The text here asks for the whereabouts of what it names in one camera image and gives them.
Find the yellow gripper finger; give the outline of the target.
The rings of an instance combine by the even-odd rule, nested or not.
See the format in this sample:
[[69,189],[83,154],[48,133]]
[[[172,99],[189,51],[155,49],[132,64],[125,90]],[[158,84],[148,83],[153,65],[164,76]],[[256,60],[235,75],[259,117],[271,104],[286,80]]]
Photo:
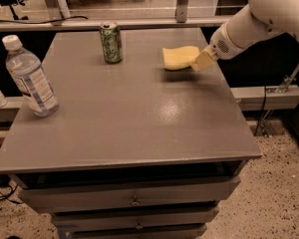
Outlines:
[[193,60],[190,66],[195,71],[200,71],[212,66],[217,60],[215,51],[211,46],[205,47]]

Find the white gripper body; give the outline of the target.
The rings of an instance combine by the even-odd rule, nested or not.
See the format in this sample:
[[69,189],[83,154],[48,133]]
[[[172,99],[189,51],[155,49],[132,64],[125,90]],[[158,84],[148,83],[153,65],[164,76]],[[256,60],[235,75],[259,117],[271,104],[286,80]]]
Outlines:
[[244,51],[230,38],[228,24],[222,24],[211,36],[209,46],[214,60],[230,60]]

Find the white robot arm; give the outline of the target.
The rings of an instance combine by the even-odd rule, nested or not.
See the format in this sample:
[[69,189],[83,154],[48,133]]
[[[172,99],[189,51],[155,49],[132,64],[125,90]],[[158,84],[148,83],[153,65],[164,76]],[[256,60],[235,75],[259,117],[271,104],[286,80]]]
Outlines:
[[299,43],[299,0],[248,0],[223,23],[190,66],[208,68],[218,59],[229,60],[254,44],[288,33]]

